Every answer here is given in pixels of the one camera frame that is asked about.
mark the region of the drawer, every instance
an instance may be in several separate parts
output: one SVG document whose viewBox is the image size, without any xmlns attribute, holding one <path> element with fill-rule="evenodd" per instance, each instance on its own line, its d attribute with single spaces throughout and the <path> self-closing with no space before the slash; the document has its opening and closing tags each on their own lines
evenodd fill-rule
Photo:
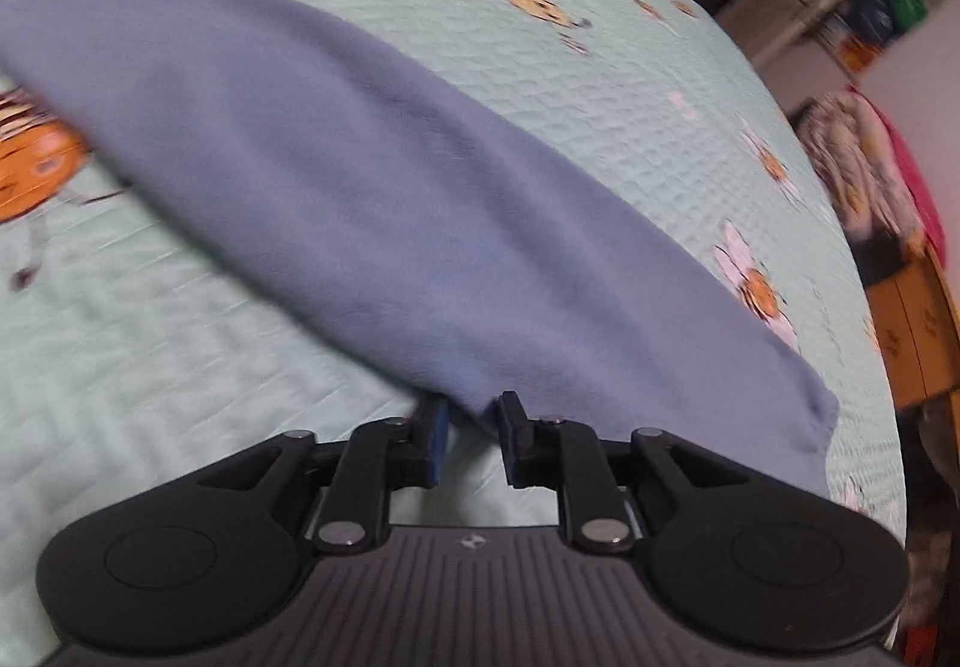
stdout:
<svg viewBox="0 0 960 667">
<path fill-rule="evenodd" d="M 896 281 L 884 280 L 867 288 L 867 301 L 894 405 L 901 408 L 922 402 L 926 397 L 923 371 Z"/>
<path fill-rule="evenodd" d="M 896 274 L 910 331 L 917 346 L 926 395 L 960 384 L 960 343 L 947 296 L 929 259 L 904 266 Z"/>
</svg>

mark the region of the quilted fabric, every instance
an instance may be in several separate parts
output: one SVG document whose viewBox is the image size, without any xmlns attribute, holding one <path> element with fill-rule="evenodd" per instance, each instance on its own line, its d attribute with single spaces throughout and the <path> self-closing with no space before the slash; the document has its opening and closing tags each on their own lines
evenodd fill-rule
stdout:
<svg viewBox="0 0 960 667">
<path fill-rule="evenodd" d="M 562 25 L 515 5 L 543 12 L 536 0 L 302 1 L 555 146 L 723 280 L 714 248 L 731 221 L 840 399 L 833 494 L 854 485 L 858 507 L 902 533 L 893 410 L 850 252 L 770 95 L 697 7 L 549 0 Z M 225 274 L 135 193 L 70 202 L 115 182 L 93 163 L 69 193 L 0 226 L 0 276 L 30 260 L 31 240 L 47 241 L 35 283 L 0 284 L 0 665 L 54 646 L 32 570 L 66 523 L 285 428 L 329 440 L 413 403 Z M 453 445 L 445 484 L 398 496 L 398 519 L 556 517 L 549 492 L 506 488 L 477 430 L 462 427 Z"/>
</svg>

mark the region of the silver rivet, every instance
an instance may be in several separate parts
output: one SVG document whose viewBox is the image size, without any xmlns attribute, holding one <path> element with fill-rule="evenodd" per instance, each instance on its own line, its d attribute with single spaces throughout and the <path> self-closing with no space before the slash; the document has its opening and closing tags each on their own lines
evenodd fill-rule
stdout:
<svg viewBox="0 0 960 667">
<path fill-rule="evenodd" d="M 580 531 L 588 540 L 608 545 L 616 545 L 630 536 L 630 527 L 616 518 L 594 518 L 587 521 Z"/>
<path fill-rule="evenodd" d="M 367 530 L 355 521 L 330 521 L 320 527 L 317 536 L 328 545 L 355 545 L 367 536 Z"/>
</svg>

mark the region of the pile of clothes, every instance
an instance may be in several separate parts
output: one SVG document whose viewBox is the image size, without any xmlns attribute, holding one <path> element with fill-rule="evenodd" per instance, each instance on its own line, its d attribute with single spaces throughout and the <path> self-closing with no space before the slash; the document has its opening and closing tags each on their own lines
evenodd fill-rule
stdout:
<svg viewBox="0 0 960 667">
<path fill-rule="evenodd" d="M 904 138 L 867 98 L 853 88 L 823 95 L 794 122 L 858 266 L 875 264 L 885 252 L 882 260 L 899 261 L 899 269 L 928 242 L 946 262 L 944 231 L 923 176 Z"/>
</svg>

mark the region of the blue cloth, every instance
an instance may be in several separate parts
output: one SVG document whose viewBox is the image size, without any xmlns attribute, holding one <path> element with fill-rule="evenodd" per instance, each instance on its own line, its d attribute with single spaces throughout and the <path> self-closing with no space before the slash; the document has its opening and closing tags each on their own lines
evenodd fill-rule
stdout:
<svg viewBox="0 0 960 667">
<path fill-rule="evenodd" d="M 290 0 L 0 0 L 0 67 L 304 317 L 482 416 L 659 426 L 826 495 L 835 397 L 552 148 Z"/>
</svg>

